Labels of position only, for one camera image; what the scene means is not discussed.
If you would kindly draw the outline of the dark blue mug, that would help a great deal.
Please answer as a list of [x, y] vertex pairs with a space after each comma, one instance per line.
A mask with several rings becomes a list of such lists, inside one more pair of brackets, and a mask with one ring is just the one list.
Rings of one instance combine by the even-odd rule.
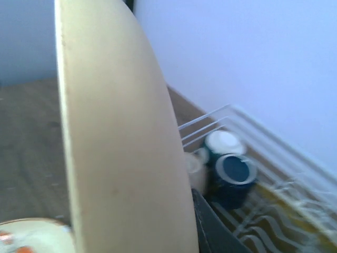
[[214, 198], [226, 210], [242, 207], [257, 183], [257, 165], [245, 155], [219, 157], [213, 169]]

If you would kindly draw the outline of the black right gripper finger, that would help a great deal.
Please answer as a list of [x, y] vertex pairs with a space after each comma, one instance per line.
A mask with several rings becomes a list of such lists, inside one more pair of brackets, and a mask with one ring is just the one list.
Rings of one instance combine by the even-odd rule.
[[223, 224], [205, 198], [192, 189], [200, 252], [245, 253], [244, 246]]

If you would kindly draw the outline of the round bamboo steamer tray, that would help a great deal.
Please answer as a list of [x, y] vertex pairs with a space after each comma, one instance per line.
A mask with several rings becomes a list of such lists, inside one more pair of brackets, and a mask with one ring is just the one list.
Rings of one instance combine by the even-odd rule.
[[282, 186], [260, 182], [256, 188], [266, 199], [282, 208], [299, 228], [317, 234], [327, 249], [336, 249], [336, 212], [332, 207], [292, 181]]

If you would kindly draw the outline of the cream orange plate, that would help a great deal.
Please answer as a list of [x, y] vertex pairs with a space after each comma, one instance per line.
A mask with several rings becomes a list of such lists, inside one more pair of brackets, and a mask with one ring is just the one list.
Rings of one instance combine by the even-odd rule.
[[185, 156], [153, 49], [123, 1], [56, 1], [77, 252], [198, 252]]

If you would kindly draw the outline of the white bowl teal outside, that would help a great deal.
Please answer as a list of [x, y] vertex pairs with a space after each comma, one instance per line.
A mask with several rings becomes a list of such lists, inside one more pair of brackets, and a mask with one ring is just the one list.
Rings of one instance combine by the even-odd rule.
[[212, 165], [223, 155], [244, 155], [246, 150], [246, 145], [236, 134], [216, 130], [205, 137], [196, 154], [204, 164]]

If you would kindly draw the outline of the small white bowl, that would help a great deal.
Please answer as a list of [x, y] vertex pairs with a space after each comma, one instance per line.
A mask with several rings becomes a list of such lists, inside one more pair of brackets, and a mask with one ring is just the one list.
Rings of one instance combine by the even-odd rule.
[[207, 168], [195, 154], [188, 152], [184, 154], [190, 186], [204, 196], [207, 192], [208, 183]]

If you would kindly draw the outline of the bird painted plate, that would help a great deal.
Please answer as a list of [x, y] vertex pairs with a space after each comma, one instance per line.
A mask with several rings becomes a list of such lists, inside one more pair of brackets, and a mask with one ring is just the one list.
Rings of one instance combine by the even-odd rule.
[[1, 223], [1, 252], [76, 252], [76, 246], [66, 224], [49, 218], [23, 218]]

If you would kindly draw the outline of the white wire dish rack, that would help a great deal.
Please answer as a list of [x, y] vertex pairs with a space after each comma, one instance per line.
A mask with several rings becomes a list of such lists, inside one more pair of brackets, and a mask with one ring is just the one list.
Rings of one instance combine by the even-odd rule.
[[243, 110], [175, 110], [207, 206], [248, 252], [336, 252], [336, 175]]

